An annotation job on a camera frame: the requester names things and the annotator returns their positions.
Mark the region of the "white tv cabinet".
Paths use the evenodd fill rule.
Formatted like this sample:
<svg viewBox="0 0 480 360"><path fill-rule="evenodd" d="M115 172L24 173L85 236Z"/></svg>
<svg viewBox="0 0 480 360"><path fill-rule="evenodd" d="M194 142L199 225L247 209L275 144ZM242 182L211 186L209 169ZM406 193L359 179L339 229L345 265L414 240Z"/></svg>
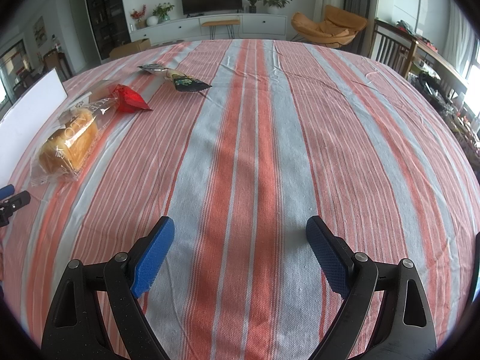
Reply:
<svg viewBox="0 0 480 360"><path fill-rule="evenodd" d="M287 17L238 13L173 19L135 30L131 41L149 39L152 46L174 41L216 39L287 39Z"/></svg>

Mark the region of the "white cardboard storage box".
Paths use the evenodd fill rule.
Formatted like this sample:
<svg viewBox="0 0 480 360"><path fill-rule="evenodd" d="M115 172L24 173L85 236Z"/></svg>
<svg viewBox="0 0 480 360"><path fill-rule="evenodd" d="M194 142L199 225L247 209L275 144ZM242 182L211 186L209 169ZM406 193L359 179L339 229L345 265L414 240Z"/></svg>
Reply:
<svg viewBox="0 0 480 360"><path fill-rule="evenodd" d="M1 186L8 184L40 128L67 98L55 69L38 80L1 119Z"/></svg>

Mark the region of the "small potted plant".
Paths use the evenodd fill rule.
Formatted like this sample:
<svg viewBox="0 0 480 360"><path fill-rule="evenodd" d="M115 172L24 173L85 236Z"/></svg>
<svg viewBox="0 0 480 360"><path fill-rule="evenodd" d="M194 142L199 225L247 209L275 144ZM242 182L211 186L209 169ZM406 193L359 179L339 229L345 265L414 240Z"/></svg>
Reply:
<svg viewBox="0 0 480 360"><path fill-rule="evenodd" d="M258 0L247 0L247 2L248 2L248 12L256 13L257 12L256 4Z"/></svg>

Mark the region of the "orange lounge chair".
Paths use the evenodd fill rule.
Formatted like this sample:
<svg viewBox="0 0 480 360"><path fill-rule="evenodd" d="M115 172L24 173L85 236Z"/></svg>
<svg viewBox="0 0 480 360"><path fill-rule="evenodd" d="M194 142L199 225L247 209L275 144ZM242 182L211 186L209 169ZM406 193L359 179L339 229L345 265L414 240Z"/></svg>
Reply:
<svg viewBox="0 0 480 360"><path fill-rule="evenodd" d="M314 22L303 13L296 12L290 23L300 38L313 44L337 49L350 44L356 35L367 27L368 20L349 11L326 5L323 21Z"/></svg>

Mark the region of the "red flower vase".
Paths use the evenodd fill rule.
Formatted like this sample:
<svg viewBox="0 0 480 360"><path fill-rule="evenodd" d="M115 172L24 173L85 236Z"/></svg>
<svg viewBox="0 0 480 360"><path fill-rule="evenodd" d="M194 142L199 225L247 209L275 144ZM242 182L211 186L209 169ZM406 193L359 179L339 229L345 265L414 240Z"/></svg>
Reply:
<svg viewBox="0 0 480 360"><path fill-rule="evenodd" d="M133 9L130 12L130 17L135 22L136 29L145 28L146 27L146 4L143 4L139 10Z"/></svg>

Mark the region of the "brown cardboard box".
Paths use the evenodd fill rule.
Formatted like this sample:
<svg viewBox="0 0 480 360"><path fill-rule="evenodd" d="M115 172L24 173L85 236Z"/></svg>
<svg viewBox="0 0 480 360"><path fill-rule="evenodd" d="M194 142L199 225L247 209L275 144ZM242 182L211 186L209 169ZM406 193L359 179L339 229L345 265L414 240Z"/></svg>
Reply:
<svg viewBox="0 0 480 360"><path fill-rule="evenodd" d="M144 50L148 50L151 48L151 41L148 38L139 39L137 41L133 41L122 46L118 46L114 48L110 54L110 59L120 59L129 55L135 55L139 52Z"/></svg>

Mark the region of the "striped pink grey tablecloth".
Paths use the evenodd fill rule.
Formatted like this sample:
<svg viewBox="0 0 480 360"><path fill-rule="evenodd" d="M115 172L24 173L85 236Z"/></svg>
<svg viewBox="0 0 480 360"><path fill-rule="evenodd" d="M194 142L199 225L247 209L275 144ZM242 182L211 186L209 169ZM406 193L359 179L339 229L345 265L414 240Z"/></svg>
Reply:
<svg viewBox="0 0 480 360"><path fill-rule="evenodd" d="M138 66L211 85L181 93ZM418 270L442 341L465 306L479 183L448 125L401 76L301 43L194 41L65 84L130 86L151 111L112 120L76 182L32 188L1 231L1 285L41 339L67 263L176 234L140 304L172 359L306 359L340 307L305 236L319 215L353 250Z"/></svg>

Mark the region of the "cluttered wooden side table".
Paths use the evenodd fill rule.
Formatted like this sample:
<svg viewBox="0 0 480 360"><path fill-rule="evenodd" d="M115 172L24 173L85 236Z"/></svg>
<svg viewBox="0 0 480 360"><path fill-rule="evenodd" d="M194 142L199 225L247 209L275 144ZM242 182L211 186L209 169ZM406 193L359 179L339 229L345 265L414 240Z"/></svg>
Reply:
<svg viewBox="0 0 480 360"><path fill-rule="evenodd" d="M466 102L467 86L454 67L425 38L413 39L408 80L453 127L466 155L479 162L479 117Z"/></svg>

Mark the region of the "dark wooden chair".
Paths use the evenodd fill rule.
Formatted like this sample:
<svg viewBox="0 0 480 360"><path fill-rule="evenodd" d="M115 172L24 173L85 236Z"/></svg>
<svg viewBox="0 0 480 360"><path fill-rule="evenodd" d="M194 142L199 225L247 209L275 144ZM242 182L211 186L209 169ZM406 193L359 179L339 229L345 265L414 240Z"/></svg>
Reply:
<svg viewBox="0 0 480 360"><path fill-rule="evenodd" d="M418 40L379 19L374 20L373 34L368 57L389 66L403 78L408 78L413 58L418 47Z"/></svg>

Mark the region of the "red snack packet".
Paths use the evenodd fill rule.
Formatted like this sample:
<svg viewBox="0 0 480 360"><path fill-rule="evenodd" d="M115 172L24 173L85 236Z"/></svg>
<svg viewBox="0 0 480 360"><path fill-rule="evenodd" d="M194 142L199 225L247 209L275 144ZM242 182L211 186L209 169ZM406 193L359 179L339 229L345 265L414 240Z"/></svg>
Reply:
<svg viewBox="0 0 480 360"><path fill-rule="evenodd" d="M151 111L143 97L126 85L117 85L112 96L117 102L117 110L120 113L135 113L137 111Z"/></svg>

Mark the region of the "bagged bread loaf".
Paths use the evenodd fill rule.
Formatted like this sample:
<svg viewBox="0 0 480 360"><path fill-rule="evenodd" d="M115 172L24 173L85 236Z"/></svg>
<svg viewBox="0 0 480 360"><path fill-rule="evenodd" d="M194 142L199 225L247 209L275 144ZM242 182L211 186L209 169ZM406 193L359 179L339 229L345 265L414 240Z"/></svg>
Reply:
<svg viewBox="0 0 480 360"><path fill-rule="evenodd" d="M77 180L119 106L119 82L101 80L77 96L49 129L31 162L30 184Z"/></svg>

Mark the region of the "black smartphone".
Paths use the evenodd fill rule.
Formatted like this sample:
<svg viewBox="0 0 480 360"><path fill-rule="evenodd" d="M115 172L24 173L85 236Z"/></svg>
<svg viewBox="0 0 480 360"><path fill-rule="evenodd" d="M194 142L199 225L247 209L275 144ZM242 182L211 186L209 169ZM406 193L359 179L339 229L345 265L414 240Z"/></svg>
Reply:
<svg viewBox="0 0 480 360"><path fill-rule="evenodd" d="M480 233L475 236L474 240L474 255L473 255L473 270L469 286L469 292L465 306L471 305L479 295L479 266L480 266Z"/></svg>

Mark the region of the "leafy plant white pot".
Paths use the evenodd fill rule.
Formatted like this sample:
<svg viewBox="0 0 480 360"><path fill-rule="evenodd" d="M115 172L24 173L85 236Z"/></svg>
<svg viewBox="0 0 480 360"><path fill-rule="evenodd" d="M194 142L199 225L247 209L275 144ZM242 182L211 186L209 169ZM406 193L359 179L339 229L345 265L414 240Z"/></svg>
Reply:
<svg viewBox="0 0 480 360"><path fill-rule="evenodd" d="M285 8L292 0L260 0L266 7L267 13L277 15Z"/></svg>

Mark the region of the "black tall cabinet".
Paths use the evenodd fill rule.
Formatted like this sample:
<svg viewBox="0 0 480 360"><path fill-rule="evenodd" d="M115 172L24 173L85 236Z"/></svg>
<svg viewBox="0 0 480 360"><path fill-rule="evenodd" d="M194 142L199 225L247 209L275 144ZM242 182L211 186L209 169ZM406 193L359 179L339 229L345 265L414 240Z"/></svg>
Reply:
<svg viewBox="0 0 480 360"><path fill-rule="evenodd" d="M130 42L123 0L85 0L97 53L103 62L116 47Z"/></svg>

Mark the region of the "green potted plant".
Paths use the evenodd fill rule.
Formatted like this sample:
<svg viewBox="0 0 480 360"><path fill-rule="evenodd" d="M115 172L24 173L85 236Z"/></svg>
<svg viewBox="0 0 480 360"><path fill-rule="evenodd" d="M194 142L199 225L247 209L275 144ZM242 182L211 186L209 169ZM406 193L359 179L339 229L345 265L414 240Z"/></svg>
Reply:
<svg viewBox="0 0 480 360"><path fill-rule="evenodd" d="M171 2L162 2L155 6L152 15L156 16L159 23L170 20L169 13L175 6Z"/></svg>

